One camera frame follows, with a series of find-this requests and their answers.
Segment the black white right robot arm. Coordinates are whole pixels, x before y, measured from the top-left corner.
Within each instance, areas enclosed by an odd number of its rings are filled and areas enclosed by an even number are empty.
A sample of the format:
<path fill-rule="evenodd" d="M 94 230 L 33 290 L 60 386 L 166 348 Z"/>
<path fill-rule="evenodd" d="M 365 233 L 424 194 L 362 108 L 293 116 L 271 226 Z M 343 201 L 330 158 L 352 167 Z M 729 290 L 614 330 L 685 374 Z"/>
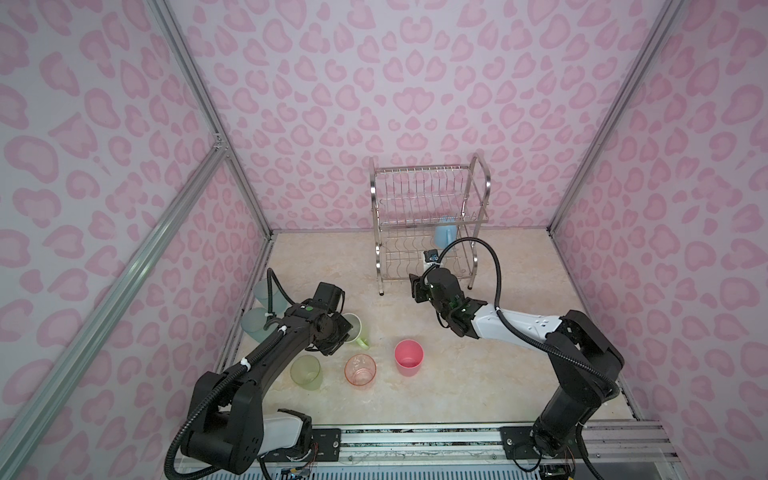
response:
<path fill-rule="evenodd" d="M 458 337 L 502 341 L 548 357 L 558 386 L 528 434 L 528 444 L 542 456 L 560 454 L 576 431 L 621 393 L 618 376 L 625 360 L 584 312 L 537 315 L 505 309 L 500 276 L 491 301 L 467 295 L 458 278 L 440 266 L 411 274 L 409 282 L 414 301 L 430 304 Z"/>

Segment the light blue ceramic mug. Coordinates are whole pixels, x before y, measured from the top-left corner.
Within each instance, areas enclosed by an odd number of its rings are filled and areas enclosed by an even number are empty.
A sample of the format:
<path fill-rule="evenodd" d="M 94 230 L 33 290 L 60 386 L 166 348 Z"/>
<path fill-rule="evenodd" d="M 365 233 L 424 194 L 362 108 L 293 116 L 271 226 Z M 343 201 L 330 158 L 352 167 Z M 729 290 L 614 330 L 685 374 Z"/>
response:
<path fill-rule="evenodd" d="M 455 217 L 442 217 L 435 226 L 433 241 L 438 250 L 443 250 L 458 237 Z"/>

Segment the light green ceramic mug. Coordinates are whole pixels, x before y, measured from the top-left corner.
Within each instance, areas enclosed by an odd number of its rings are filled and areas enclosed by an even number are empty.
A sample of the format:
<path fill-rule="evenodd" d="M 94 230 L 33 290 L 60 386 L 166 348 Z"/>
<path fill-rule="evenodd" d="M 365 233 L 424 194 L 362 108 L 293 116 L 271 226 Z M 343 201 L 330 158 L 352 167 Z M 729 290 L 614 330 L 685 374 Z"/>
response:
<path fill-rule="evenodd" d="M 346 344 L 355 344 L 358 347 L 368 350 L 370 348 L 368 341 L 367 328 L 361 318 L 354 313 L 345 313 L 343 318 L 351 325 Z"/>

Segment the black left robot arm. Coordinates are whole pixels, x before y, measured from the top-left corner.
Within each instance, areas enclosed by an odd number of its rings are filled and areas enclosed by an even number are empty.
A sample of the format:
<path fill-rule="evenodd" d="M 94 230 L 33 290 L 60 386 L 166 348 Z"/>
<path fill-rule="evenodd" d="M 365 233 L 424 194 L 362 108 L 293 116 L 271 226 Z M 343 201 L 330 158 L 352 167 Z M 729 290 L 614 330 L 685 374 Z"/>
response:
<path fill-rule="evenodd" d="M 351 324 L 342 316 L 345 292 L 321 282 L 314 295 L 291 305 L 276 329 L 238 363 L 196 382 L 187 418 L 164 460 L 168 479 L 200 479 L 219 470 L 246 472 L 259 458 L 288 449 L 309 449 L 311 417 L 281 410 L 267 416 L 263 399 L 280 374 L 312 347 L 333 355 Z"/>

